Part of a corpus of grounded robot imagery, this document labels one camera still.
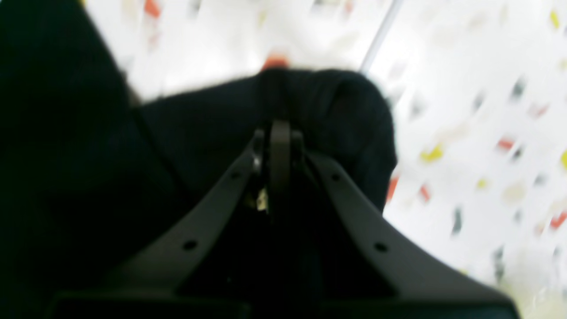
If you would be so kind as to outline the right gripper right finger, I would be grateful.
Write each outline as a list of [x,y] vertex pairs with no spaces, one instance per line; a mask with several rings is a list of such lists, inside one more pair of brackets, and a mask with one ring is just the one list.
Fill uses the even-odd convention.
[[305,148],[303,135],[290,133],[292,158],[306,165],[330,204],[346,243],[368,274],[363,297],[320,304],[320,319],[517,319],[511,299],[444,265],[395,230],[335,160]]

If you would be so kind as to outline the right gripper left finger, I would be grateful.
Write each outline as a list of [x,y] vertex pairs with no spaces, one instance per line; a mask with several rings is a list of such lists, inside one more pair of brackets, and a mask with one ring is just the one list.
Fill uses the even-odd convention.
[[274,121],[249,145],[208,194],[170,230],[109,272],[93,289],[60,294],[51,319],[247,319],[246,303],[183,297],[179,288],[214,249],[253,178],[268,174],[289,188],[291,126]]

